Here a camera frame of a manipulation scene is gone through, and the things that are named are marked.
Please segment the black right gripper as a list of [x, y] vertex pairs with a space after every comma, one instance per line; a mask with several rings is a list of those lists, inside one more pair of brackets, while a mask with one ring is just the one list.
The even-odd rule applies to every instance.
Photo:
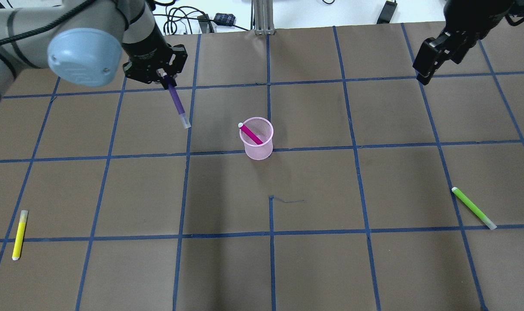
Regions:
[[436, 37], [422, 42], [413, 61], [416, 79], [428, 85], [447, 54], [466, 54], [485, 38], [514, 6], [514, 0], [448, 0], [444, 5], [445, 26]]

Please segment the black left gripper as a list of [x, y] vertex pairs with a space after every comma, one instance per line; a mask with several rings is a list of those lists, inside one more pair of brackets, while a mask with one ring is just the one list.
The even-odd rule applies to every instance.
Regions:
[[122, 68], [127, 78], [142, 83], [161, 83], [165, 90], [175, 90], [175, 77], [187, 61], [183, 44], [170, 45], [159, 30], [153, 30], [145, 39], [123, 43], [129, 62]]

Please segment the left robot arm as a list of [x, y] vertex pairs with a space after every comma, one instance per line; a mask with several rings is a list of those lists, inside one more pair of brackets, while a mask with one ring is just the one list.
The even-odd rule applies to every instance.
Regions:
[[101, 87], [119, 68], [141, 83], [175, 86], [184, 45], [170, 45], [150, 0], [63, 0], [59, 6], [0, 8], [0, 103], [27, 69], [50, 69], [76, 85]]

